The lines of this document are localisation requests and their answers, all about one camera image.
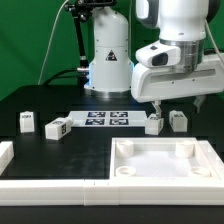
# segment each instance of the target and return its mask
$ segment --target white robot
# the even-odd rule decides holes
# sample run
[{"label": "white robot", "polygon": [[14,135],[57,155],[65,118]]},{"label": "white robot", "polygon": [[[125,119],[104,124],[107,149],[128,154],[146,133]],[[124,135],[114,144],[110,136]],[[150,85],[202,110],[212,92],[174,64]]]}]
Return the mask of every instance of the white robot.
[{"label": "white robot", "polygon": [[131,92],[138,102],[158,106],[165,99],[224,90],[220,59],[203,55],[205,20],[214,17],[219,5],[220,0],[136,0],[139,21],[160,28],[159,41],[136,53]]},{"label": "white robot", "polygon": [[[133,63],[128,56],[129,32],[127,19],[111,9],[116,0],[77,0],[67,4],[72,12],[80,47],[80,72],[88,73],[84,86],[88,95],[119,98],[131,95]],[[92,16],[94,21],[95,57],[88,65],[79,21]]]}]

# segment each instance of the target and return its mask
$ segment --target green backdrop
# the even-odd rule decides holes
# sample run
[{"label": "green backdrop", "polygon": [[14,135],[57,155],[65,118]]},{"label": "green backdrop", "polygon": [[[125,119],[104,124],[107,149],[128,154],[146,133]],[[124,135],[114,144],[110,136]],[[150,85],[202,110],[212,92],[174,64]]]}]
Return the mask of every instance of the green backdrop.
[{"label": "green backdrop", "polygon": [[[63,0],[1,0],[0,5],[0,100],[18,87],[37,84],[45,57],[55,16]],[[131,20],[130,55],[158,38],[158,30],[145,29],[135,19],[134,3],[130,16],[130,0],[118,0],[114,7]],[[224,4],[210,24],[220,48],[224,48]],[[86,52],[93,58],[93,30],[91,21],[82,24]],[[76,67],[79,54],[72,17],[62,12],[46,64],[44,79],[57,71]],[[71,84],[75,80],[60,80],[54,84]]]}]

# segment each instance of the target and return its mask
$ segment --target table surface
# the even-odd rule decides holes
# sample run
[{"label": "table surface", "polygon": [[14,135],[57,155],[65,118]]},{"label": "table surface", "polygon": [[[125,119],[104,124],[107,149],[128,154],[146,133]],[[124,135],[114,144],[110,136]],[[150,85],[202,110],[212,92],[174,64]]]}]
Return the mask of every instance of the table surface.
[{"label": "table surface", "polygon": [[[162,102],[165,124],[158,137],[196,137],[208,140],[224,159],[224,101],[216,95],[207,97],[199,114],[194,98]],[[112,137],[155,137],[145,135],[144,127],[72,128],[59,141],[45,139],[44,126],[70,111],[146,111],[150,103],[139,104],[130,98],[100,99],[84,96],[76,86],[25,86],[0,102],[0,141],[13,141],[15,158],[1,176],[8,179],[108,179]],[[168,116],[181,110],[188,118],[188,132],[174,133]],[[35,133],[21,134],[19,114],[35,113]],[[2,223],[219,223],[224,206],[114,206],[114,207],[10,207],[0,208]]]}]

